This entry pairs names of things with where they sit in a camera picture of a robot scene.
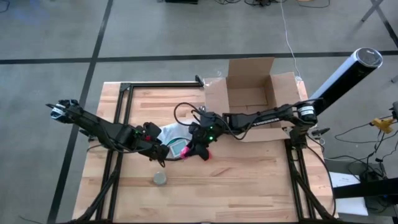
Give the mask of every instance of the gray floor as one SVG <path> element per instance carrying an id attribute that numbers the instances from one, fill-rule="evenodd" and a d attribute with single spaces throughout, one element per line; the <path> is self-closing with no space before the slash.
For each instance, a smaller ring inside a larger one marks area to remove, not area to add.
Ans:
<path id="1" fill-rule="evenodd" d="M 11 1 L 0 14 L 0 60 L 23 58 L 91 57 L 106 0 Z M 371 7 L 368 0 L 331 0 L 326 9 L 305 9 L 293 0 L 284 3 L 290 44 L 295 52 L 349 52 L 358 47 L 397 50 L 382 21 L 374 13 L 359 22 Z M 395 0 L 382 10 L 398 30 Z M 114 0 L 100 57 L 287 53 L 280 6 L 261 9 L 245 3 L 221 6 L 200 0 L 197 6 L 157 3 L 155 0 Z M 298 58 L 298 68 L 313 93 L 345 60 L 344 57 Z M 398 94 L 398 56 L 384 57 L 383 66 L 342 97 L 320 117 L 325 157 L 367 156 L 372 144 L 336 141 L 333 136 L 377 116 L 388 115 Z M 79 98 L 88 63 L 0 65 L 0 223 L 27 223 L 18 215 L 46 222 L 71 126 L 49 118 L 46 103 Z M 277 58 L 273 73 L 294 70 L 291 58 Z M 86 109 L 95 112 L 106 81 L 183 81 L 224 77 L 227 60 L 97 63 Z M 345 136 L 373 140 L 374 128 Z M 393 150 L 397 138 L 386 141 L 378 155 Z M 85 160 L 86 139 L 79 136 L 67 179 L 58 221 L 72 215 Z M 398 154 L 385 161 L 396 177 Z M 342 215 L 357 222 L 390 223 L 390 218 Z"/>

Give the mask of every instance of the cardboard box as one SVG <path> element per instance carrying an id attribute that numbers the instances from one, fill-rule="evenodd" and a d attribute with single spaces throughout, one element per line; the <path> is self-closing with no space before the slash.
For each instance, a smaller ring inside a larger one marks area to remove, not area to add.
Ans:
<path id="1" fill-rule="evenodd" d="M 271 75 L 274 58 L 245 58 L 229 61 L 226 78 L 205 79 L 205 100 L 208 111 L 215 113 L 246 113 L 268 110 L 300 101 L 294 72 Z M 243 142 L 287 139 L 282 128 L 292 126 L 281 121 L 249 130 Z"/>

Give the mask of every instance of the white paper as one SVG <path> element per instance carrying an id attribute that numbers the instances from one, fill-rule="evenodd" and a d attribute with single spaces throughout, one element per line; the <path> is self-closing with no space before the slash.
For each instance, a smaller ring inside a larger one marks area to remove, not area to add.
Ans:
<path id="1" fill-rule="evenodd" d="M 330 177 L 333 187 L 359 184 L 359 180 L 351 174 L 330 172 Z M 363 197 L 336 199 L 336 210 L 339 213 L 368 216 L 368 210 Z"/>

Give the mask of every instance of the wooden table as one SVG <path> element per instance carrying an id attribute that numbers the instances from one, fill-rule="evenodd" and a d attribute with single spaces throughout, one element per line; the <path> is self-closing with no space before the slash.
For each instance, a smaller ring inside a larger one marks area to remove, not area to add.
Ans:
<path id="1" fill-rule="evenodd" d="M 111 122 L 119 84 L 104 84 L 96 113 Z M 199 88 L 135 88 L 129 123 L 174 123 L 173 109 L 183 101 L 204 105 L 204 92 Z M 181 108 L 178 118 L 190 118 L 190 109 Z M 309 145 L 322 157 L 318 145 L 311 141 Z M 168 181 L 163 187 L 152 182 L 154 174 L 163 170 L 158 162 L 149 162 L 139 154 L 125 154 L 114 222 L 297 221 L 283 141 L 247 143 L 222 136 L 209 150 L 213 155 L 209 161 L 198 156 L 166 161 Z M 311 190 L 331 212 L 332 192 L 325 168 L 312 152 L 303 153 Z M 101 147 L 87 154 L 73 218 L 79 217 L 100 191 L 105 159 L 106 149 Z M 104 217 L 109 198 L 110 193 L 105 200 Z"/>

